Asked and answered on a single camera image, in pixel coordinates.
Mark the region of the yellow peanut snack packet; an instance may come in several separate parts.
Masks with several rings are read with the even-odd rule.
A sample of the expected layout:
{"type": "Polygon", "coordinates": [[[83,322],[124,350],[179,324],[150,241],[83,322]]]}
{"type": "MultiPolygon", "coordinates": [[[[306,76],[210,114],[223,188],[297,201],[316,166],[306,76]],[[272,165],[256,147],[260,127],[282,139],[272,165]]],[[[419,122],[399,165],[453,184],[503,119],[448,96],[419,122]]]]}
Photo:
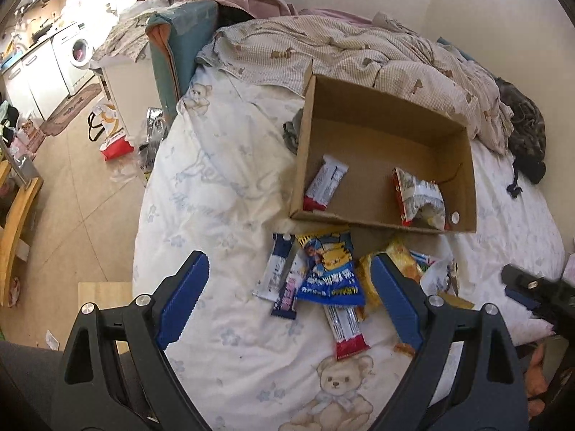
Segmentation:
{"type": "Polygon", "coordinates": [[[473,309],[475,306],[472,302],[449,293],[439,292],[438,296],[447,302],[449,306],[457,307],[458,309],[473,309]]]}

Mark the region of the beige checkered duvet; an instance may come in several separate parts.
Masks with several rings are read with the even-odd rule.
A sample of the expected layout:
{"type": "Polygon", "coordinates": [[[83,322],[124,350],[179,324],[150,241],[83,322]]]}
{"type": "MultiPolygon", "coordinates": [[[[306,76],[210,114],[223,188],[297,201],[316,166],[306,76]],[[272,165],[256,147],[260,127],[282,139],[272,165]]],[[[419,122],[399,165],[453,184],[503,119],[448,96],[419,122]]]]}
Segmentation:
{"type": "Polygon", "coordinates": [[[390,93],[465,126],[504,155],[512,109],[482,66],[379,13],[372,26],[318,15],[252,19],[218,28],[199,62],[252,85],[305,91],[305,74],[390,93]]]}

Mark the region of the white purple cone snack packet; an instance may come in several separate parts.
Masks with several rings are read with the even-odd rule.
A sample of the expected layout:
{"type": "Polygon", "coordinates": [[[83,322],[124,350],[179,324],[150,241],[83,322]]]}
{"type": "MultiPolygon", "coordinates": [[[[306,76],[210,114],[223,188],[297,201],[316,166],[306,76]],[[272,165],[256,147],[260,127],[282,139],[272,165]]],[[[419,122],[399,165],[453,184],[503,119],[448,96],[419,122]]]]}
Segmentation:
{"type": "Polygon", "coordinates": [[[293,262],[286,276],[286,280],[282,283],[278,299],[274,302],[271,315],[283,319],[295,320],[296,309],[295,301],[297,292],[306,278],[308,270],[308,263],[303,251],[297,251],[293,262]]]}

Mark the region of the white cabinet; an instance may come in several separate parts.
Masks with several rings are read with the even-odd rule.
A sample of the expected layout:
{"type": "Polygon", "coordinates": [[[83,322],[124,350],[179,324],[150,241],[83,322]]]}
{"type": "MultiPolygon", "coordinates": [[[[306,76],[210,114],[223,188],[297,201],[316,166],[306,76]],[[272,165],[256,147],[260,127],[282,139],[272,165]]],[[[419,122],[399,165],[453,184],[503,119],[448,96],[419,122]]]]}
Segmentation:
{"type": "Polygon", "coordinates": [[[162,106],[157,91],[149,45],[132,61],[127,56],[103,56],[89,67],[100,70],[126,132],[141,132],[149,108],[162,106]]]}

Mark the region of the silver foil bag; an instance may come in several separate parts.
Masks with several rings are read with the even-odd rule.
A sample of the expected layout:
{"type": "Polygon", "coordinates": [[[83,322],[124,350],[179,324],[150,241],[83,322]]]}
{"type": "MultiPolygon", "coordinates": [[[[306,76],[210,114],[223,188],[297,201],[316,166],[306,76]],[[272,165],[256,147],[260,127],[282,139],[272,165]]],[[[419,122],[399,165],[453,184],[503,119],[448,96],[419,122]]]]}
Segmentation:
{"type": "Polygon", "coordinates": [[[146,111],[143,130],[137,139],[137,162],[145,175],[149,175],[154,167],[156,155],[163,140],[167,137],[169,126],[161,108],[150,107],[146,111]]]}

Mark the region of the white red snack bag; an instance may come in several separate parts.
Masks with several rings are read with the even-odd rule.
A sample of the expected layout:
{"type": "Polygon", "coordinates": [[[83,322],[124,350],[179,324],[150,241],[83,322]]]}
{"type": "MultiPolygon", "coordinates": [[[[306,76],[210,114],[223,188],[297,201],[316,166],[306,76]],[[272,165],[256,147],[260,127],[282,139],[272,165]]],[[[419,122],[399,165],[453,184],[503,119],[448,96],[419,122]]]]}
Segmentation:
{"type": "Polygon", "coordinates": [[[429,228],[444,231],[446,207],[440,187],[398,167],[392,177],[401,224],[409,227],[420,221],[429,228]]]}

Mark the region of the red white shopping bag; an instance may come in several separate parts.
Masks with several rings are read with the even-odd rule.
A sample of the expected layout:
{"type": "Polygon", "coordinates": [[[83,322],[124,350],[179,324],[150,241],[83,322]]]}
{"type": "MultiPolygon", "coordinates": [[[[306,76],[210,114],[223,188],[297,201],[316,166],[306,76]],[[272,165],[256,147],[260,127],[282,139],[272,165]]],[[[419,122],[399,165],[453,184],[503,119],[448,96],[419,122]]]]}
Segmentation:
{"type": "Polygon", "coordinates": [[[87,121],[89,141],[102,140],[100,152],[106,162],[134,152],[134,146],[130,144],[113,103],[105,99],[100,100],[93,106],[87,121]]]}

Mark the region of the white washing machine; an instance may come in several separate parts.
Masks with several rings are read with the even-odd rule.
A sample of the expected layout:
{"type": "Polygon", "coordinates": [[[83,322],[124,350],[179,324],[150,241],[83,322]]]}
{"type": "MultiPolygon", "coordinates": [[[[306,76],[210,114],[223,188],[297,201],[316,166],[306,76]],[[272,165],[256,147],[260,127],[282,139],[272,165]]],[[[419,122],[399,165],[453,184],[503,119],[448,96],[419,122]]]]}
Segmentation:
{"type": "Polygon", "coordinates": [[[89,61],[93,55],[93,43],[84,22],[76,22],[52,36],[59,71],[70,96],[75,96],[93,78],[89,61]]]}

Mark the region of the brown cardboard box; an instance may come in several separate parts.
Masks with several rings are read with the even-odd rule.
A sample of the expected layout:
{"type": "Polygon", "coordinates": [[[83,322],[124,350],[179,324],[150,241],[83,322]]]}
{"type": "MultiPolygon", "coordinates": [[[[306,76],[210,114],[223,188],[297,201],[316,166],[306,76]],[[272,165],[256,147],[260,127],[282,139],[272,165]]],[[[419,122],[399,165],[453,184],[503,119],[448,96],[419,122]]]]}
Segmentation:
{"type": "Polygon", "coordinates": [[[477,228],[467,130],[416,103],[306,69],[289,215],[296,220],[401,230],[393,171],[440,188],[448,232],[477,228]],[[306,210],[305,192],[331,156],[348,167],[326,209],[306,210]]]}

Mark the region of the wooden chair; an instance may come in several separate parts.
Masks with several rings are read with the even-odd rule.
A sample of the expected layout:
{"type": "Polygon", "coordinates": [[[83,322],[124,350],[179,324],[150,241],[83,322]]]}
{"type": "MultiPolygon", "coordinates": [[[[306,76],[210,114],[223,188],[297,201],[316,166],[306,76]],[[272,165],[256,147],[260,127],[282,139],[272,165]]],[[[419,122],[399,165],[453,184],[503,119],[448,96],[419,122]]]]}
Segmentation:
{"type": "Polygon", "coordinates": [[[8,211],[5,226],[1,228],[1,306],[9,304],[15,258],[18,256],[18,250],[26,252],[26,243],[20,236],[42,185],[42,178],[34,177],[19,188],[8,211]]]}

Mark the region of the blue tiger snack bag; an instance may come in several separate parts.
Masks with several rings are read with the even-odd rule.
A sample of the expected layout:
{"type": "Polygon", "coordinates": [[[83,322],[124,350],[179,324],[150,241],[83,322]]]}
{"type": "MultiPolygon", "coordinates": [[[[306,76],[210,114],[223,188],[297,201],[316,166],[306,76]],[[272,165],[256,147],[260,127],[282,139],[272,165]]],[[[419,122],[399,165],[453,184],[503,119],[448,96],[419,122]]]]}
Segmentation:
{"type": "Polygon", "coordinates": [[[353,241],[347,227],[297,236],[307,269],[297,299],[325,306],[364,306],[364,290],[355,272],[353,241]]]}

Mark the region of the teal orange cushion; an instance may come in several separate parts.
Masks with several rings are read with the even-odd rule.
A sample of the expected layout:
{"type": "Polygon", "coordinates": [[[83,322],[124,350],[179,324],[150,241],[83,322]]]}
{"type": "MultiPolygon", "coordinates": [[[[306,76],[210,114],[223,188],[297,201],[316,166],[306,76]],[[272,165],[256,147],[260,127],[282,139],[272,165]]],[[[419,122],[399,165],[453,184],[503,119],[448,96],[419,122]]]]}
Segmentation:
{"type": "Polygon", "coordinates": [[[154,12],[145,27],[164,117],[170,124],[196,70],[196,56],[211,41],[218,23],[215,1],[200,0],[154,12]]]}

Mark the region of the yellow chips snack bag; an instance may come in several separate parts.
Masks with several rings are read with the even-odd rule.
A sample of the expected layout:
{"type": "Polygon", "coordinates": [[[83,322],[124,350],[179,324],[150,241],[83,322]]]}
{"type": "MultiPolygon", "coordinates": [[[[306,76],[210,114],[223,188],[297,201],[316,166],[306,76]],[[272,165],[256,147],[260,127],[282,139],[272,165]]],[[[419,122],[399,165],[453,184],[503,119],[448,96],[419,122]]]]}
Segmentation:
{"type": "Polygon", "coordinates": [[[388,291],[391,291],[391,301],[396,300],[401,289],[397,284],[400,275],[419,283],[424,274],[408,248],[397,238],[392,239],[384,251],[360,257],[355,270],[365,297],[364,305],[356,307],[360,321],[383,306],[383,302],[389,299],[388,291]]]}

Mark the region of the white blue snack bar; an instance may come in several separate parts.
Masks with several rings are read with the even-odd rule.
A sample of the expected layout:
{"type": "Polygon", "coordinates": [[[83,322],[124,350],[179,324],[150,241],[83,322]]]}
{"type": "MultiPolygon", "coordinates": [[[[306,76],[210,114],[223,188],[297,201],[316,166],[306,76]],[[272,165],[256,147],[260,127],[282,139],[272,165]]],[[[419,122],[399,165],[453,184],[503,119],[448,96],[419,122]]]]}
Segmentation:
{"type": "Polygon", "coordinates": [[[267,260],[263,276],[256,283],[252,295],[268,302],[275,302],[282,287],[282,278],[289,254],[293,250],[295,235],[291,233],[274,233],[273,246],[267,260]]]}

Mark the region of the red white wafer bar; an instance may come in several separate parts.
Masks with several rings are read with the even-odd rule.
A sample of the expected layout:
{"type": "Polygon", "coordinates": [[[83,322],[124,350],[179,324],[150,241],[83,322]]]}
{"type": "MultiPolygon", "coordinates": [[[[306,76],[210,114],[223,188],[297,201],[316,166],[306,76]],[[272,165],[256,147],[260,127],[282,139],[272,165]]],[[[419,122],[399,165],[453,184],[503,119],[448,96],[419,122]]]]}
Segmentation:
{"type": "Polygon", "coordinates": [[[353,306],[324,306],[326,321],[335,341],[337,361],[355,356],[369,349],[360,330],[360,321],[353,306]]]}
{"type": "Polygon", "coordinates": [[[339,159],[324,155],[322,167],[304,194],[303,209],[325,211],[348,169],[339,159]]]}

